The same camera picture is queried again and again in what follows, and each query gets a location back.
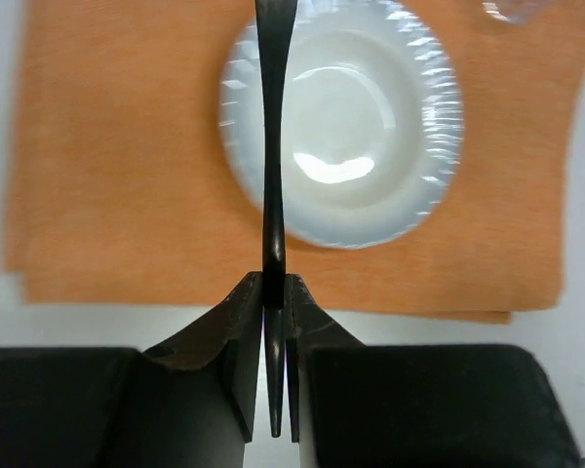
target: white plate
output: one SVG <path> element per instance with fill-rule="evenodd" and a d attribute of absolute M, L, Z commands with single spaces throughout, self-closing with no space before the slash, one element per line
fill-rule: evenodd
<path fill-rule="evenodd" d="M 286 228 L 311 244 L 359 249 L 396 239 L 433 211 L 458 165 L 455 74 L 429 27 L 399 3 L 301 0 L 283 113 Z M 261 206 L 254 24 L 225 66 L 219 115 L 230 168 Z"/>

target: table surface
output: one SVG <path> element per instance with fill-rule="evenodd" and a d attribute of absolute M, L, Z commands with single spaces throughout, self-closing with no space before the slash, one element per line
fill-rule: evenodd
<path fill-rule="evenodd" d="M 9 128 L 21 39 L 22 0 L 0 0 L 0 222 L 9 157 Z M 585 456 L 585 88 L 568 159 L 566 288 L 558 307 L 517 314 L 509 326 L 333 312 L 366 343 L 501 342 L 536 355 L 552 379 Z M 148 347 L 204 312 L 199 307 L 23 305 L 19 279 L 0 274 L 0 345 L 128 345 Z M 264 373 L 258 382 L 254 442 L 246 466 L 298 465 L 290 432 L 268 436 Z"/>

